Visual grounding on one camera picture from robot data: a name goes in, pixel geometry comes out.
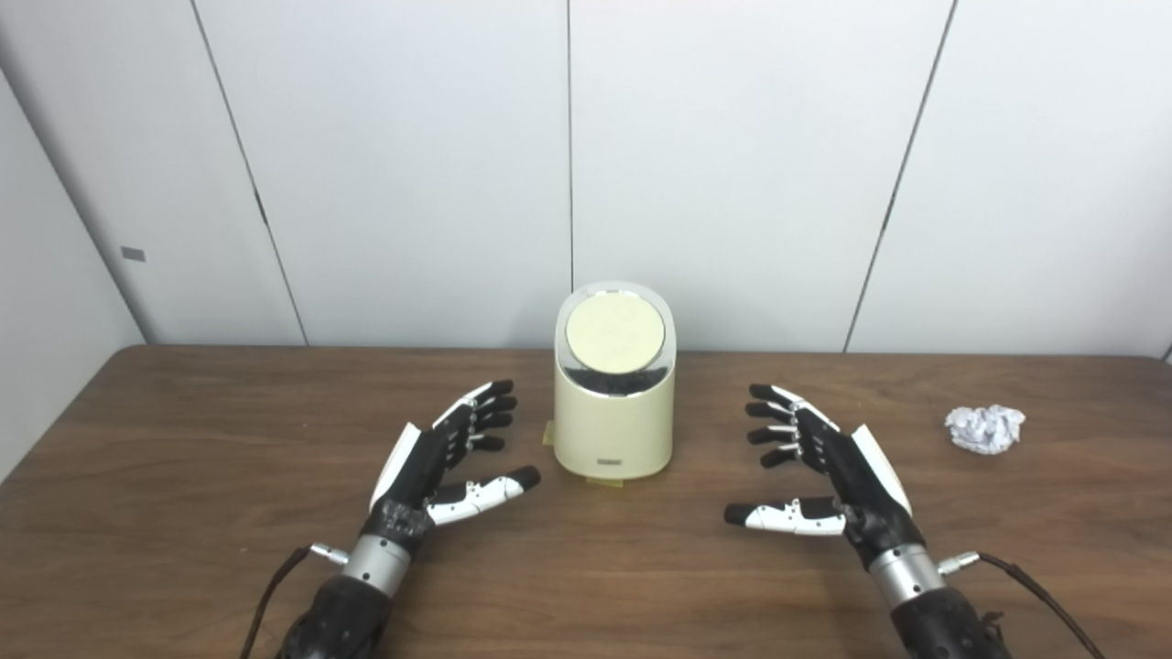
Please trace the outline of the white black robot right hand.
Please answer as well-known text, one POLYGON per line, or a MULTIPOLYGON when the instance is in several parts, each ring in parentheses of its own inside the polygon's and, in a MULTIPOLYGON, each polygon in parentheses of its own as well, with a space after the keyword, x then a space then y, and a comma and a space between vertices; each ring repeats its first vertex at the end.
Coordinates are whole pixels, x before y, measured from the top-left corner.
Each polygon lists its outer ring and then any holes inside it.
POLYGON ((771 420, 747 434, 750 444, 771 444, 761 466, 804 464, 826 477, 833 492, 778 503, 730 503, 724 510, 728 524, 774 534, 841 535, 863 568, 897 546, 927 546, 895 468, 868 430, 841 432, 808 399, 779 385, 750 383, 749 392, 748 416, 771 420))

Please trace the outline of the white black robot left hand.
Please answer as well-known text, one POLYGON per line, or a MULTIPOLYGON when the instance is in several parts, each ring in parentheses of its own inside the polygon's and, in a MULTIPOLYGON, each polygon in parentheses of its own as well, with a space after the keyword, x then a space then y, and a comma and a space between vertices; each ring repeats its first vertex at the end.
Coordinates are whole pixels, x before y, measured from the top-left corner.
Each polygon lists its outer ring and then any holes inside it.
POLYGON ((506 504, 540 483, 540 471, 524 466, 493 477, 445 484, 444 478, 472 453, 499 451, 491 435, 515 422, 515 381, 478 385, 457 398, 430 424, 407 423, 380 471, 360 535, 418 553, 435 528, 472 518, 506 504))

